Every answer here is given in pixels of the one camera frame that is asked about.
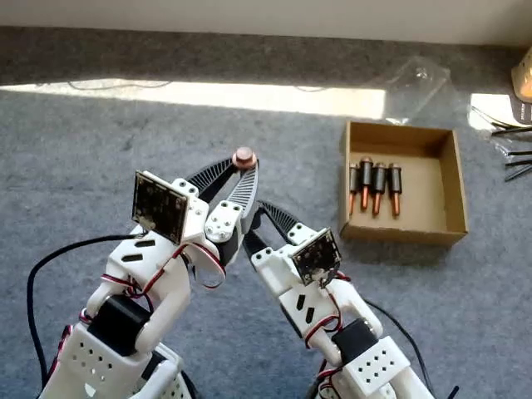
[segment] copper pin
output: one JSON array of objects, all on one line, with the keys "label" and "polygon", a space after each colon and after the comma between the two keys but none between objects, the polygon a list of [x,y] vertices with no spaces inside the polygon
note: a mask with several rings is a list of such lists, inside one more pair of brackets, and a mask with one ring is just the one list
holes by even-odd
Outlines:
[{"label": "copper pin", "polygon": [[367,209],[367,199],[369,197],[369,187],[364,186],[362,187],[362,200],[360,201],[360,209],[366,210]]},{"label": "copper pin", "polygon": [[398,164],[390,164],[388,172],[388,190],[392,201],[392,214],[394,217],[401,214],[401,167]]},{"label": "copper pin", "polygon": [[362,186],[362,200],[360,202],[361,210],[367,209],[367,198],[369,196],[369,187],[372,183],[373,161],[370,157],[365,156],[360,160],[360,179]]},{"label": "copper pin", "polygon": [[379,214],[381,210],[381,193],[375,193],[375,198],[373,199],[373,214]]},{"label": "copper pin", "polygon": [[381,210],[381,200],[386,189],[386,166],[379,162],[372,171],[373,215],[376,216]]},{"label": "copper pin", "polygon": [[401,203],[399,202],[399,193],[393,193],[392,213],[396,217],[399,216],[399,214],[401,213]]},{"label": "copper pin", "polygon": [[355,208],[355,194],[349,193],[349,216],[352,215],[354,208]]},{"label": "copper pin", "polygon": [[355,197],[360,192],[360,167],[357,164],[349,165],[349,216],[355,209]]}]

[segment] circuit board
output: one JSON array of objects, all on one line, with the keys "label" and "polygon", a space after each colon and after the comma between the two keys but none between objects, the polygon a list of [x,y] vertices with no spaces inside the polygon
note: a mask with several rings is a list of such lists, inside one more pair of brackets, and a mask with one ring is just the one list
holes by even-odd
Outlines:
[{"label": "circuit board", "polygon": [[313,276],[320,274],[326,274],[324,283],[329,283],[342,260],[330,229],[325,230],[291,258],[304,285],[309,285],[315,280]]},{"label": "circuit board", "polygon": [[133,195],[132,219],[144,229],[179,243],[185,228],[188,198],[170,185],[161,184],[137,171]]}]

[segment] cardboard box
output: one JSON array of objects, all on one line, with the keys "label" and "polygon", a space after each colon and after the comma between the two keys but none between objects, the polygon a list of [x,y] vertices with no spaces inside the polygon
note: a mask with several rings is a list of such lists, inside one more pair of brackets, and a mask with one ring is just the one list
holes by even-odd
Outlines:
[{"label": "cardboard box", "polygon": [[[453,245],[468,231],[460,154],[454,131],[349,121],[343,136],[340,174],[340,236]],[[402,167],[401,214],[392,216],[388,191],[379,215],[360,210],[349,217],[349,164],[364,156]]]}]

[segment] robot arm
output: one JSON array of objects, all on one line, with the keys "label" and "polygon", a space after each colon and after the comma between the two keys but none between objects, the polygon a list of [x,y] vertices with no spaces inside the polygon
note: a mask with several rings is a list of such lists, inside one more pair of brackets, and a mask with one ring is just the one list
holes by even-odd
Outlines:
[{"label": "robot arm", "polygon": [[[181,359],[160,341],[190,303],[189,270],[207,288],[223,282],[256,210],[258,169],[253,155],[247,163],[221,160],[171,184],[136,173],[133,234],[140,236],[111,253],[81,322],[62,338],[41,398],[193,397]],[[209,212],[235,173],[239,182]]]},{"label": "robot arm", "polygon": [[[332,366],[318,374],[311,398],[432,399],[410,362],[357,290],[339,272],[340,253],[329,229],[314,231],[273,204],[259,201],[254,228],[266,214],[287,242],[274,250],[250,230],[244,247],[307,347]],[[346,313],[354,321],[344,325]]]}]

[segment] white wall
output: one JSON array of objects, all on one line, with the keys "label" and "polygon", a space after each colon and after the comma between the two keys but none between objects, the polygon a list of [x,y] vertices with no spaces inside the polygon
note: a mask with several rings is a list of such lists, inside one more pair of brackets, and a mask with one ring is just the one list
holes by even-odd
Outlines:
[{"label": "white wall", "polygon": [[532,44],[532,0],[0,0],[0,25]]}]

